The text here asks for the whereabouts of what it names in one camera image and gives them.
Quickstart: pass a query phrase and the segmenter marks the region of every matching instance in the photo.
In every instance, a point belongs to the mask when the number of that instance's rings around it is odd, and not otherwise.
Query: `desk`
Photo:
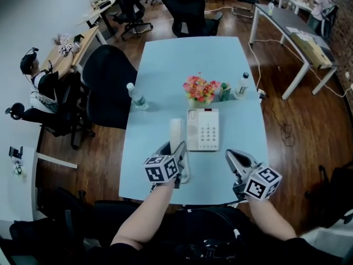
[[[40,154],[31,147],[23,147],[23,170],[26,176],[9,175],[9,203],[21,221],[34,221],[40,216],[36,206],[35,176],[38,159],[77,169],[77,165]]]
[[[280,41],[281,44],[283,44],[285,39],[287,39],[292,44],[294,49],[298,52],[304,64],[301,70],[299,71],[299,73],[297,74],[297,76],[295,77],[295,79],[288,87],[288,89],[282,95],[282,99],[286,100],[289,97],[289,95],[291,95],[293,90],[298,86],[302,78],[305,76],[307,71],[312,66],[312,62],[310,61],[310,59],[291,39],[290,37],[291,32],[287,29],[287,27],[296,28],[298,30],[305,31],[306,33],[313,35],[316,43],[320,45],[321,49],[324,51],[324,53],[329,57],[330,61],[332,62],[332,68],[330,69],[330,71],[316,86],[316,88],[312,91],[312,93],[315,95],[337,70],[337,67],[339,65],[337,59],[334,57],[327,43],[320,36],[317,36],[316,33],[300,17],[295,15],[292,11],[275,7],[273,10],[272,16],[270,16],[268,15],[268,12],[269,12],[268,9],[269,7],[266,5],[256,4],[254,19],[253,19],[253,27],[250,34],[249,43],[250,44],[254,43],[256,30],[258,28],[259,15],[261,14],[263,17],[267,18],[282,33],[282,38]]]
[[[79,64],[84,53],[87,51],[87,48],[89,47],[89,45],[91,44],[93,38],[95,36],[97,36],[97,38],[99,39],[99,41],[102,44],[106,44],[106,41],[104,39],[104,37],[102,36],[102,34],[100,33],[98,27],[93,27],[87,31],[85,31],[84,33],[81,33],[83,35],[84,38],[81,39],[81,43],[80,43],[80,49],[79,51],[76,53],[75,57],[73,58],[73,62],[72,62],[72,67],[74,70],[78,71],[80,74],[82,74],[82,66]],[[45,59],[45,61],[42,63],[40,69],[41,70],[47,70],[48,69],[48,65],[49,65],[49,60],[55,60],[57,58],[57,56],[60,55],[60,53],[58,52],[58,46],[55,46],[49,53],[48,57]],[[66,66],[68,62],[68,58],[62,57],[59,62],[57,63],[57,65],[53,68],[53,71],[57,71],[60,68],[63,68]]]
[[[220,150],[189,152],[190,181],[173,192],[171,203],[209,205],[234,201],[235,177],[226,162],[226,149],[240,149],[268,163],[259,97],[239,39],[212,36],[147,42],[136,88],[144,94],[150,108],[131,108],[129,113],[120,174],[121,197],[145,200],[148,196],[152,183],[143,163],[169,141],[170,119],[182,118],[186,134],[189,105],[183,83],[198,72],[208,81],[229,82],[232,86],[247,72],[250,85],[245,99],[210,104],[210,108],[219,109]]]
[[[103,19],[108,32],[104,31],[103,32],[103,37],[105,40],[108,40],[109,38],[111,38],[112,36],[114,36],[117,32],[117,28],[112,28],[109,21],[107,20],[106,16],[105,16],[105,11],[108,10],[111,6],[113,6],[113,4],[115,3],[115,0],[109,0],[110,4],[102,9],[97,9],[97,10],[93,10],[85,15],[82,16],[81,20],[76,24],[82,24],[82,23],[87,23],[89,28],[94,27],[94,25],[89,21],[90,19],[94,18],[97,15],[100,15],[101,18]]]
[[[296,8],[294,10],[295,15],[298,14],[299,9],[303,9],[307,12],[311,12],[313,10],[307,3],[304,3],[303,0],[288,0],[288,1],[296,6]],[[283,4],[283,0],[280,0],[278,7],[282,8],[282,4]]]

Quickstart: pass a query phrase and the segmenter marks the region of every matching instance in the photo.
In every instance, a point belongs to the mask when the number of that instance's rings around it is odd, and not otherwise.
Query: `white bottle cap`
[[[129,91],[131,91],[131,90],[133,90],[133,89],[135,88],[135,86],[133,85],[132,82],[129,82],[129,83],[126,85],[126,88],[127,88]]]

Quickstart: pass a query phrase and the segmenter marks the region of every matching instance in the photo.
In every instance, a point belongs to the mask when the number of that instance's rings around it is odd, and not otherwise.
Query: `pink flower bouquet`
[[[221,83],[216,81],[207,82],[205,79],[199,76],[190,76],[188,81],[183,84],[186,96],[189,99],[204,103],[212,102],[215,98],[215,91],[220,88]]]

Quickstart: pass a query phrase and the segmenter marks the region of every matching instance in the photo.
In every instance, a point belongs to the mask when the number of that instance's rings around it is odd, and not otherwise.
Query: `brick wall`
[[[337,6],[338,18],[331,32],[329,45],[339,60],[338,78],[346,90],[353,83],[353,0],[333,0]],[[350,80],[345,72],[350,73]],[[353,112],[353,92],[348,91],[347,99]]]

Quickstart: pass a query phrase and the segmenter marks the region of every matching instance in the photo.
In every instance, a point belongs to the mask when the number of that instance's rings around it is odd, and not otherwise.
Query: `wooden floor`
[[[208,3],[206,9],[223,7],[222,0],[212,1],[214,3]],[[235,0],[226,0],[225,6],[233,5]],[[239,37],[257,81],[258,67],[248,46],[252,20],[235,17],[230,9],[223,9],[222,12],[224,16],[218,35]],[[161,2],[153,7],[148,5],[144,21],[154,24],[154,29],[143,33],[140,38],[127,34],[127,42],[117,38],[110,43],[121,48],[138,69],[146,41],[175,38],[171,30],[172,21],[165,22],[168,19],[171,15]],[[119,25],[117,36],[122,32],[123,28]],[[256,39],[279,40],[280,34],[267,19],[260,18]],[[284,177],[271,201],[296,231],[302,233],[314,225],[308,215],[309,205],[304,192],[320,182],[319,165],[324,165],[331,175],[333,168],[352,159],[352,125],[341,98],[326,88],[316,96],[312,95],[311,91],[318,84],[312,72],[308,72],[289,99],[283,101],[282,94],[301,68],[300,60],[274,42],[255,43],[253,50],[261,64],[259,87],[269,95],[263,101],[262,109],[270,165]],[[339,92],[335,81],[332,78],[328,85]],[[281,131],[280,125],[286,131],[291,129],[292,135]],[[91,203],[98,199],[120,199],[119,176],[125,131],[96,125],[93,125],[93,130],[96,137],[84,139],[78,151],[70,148],[69,136],[54,138],[49,132],[44,133],[40,148],[42,153],[76,163],[79,167],[73,170],[40,162],[36,179],[38,187],[60,186],[72,193],[84,189],[87,191],[87,201]],[[248,213],[247,205],[241,208]]]

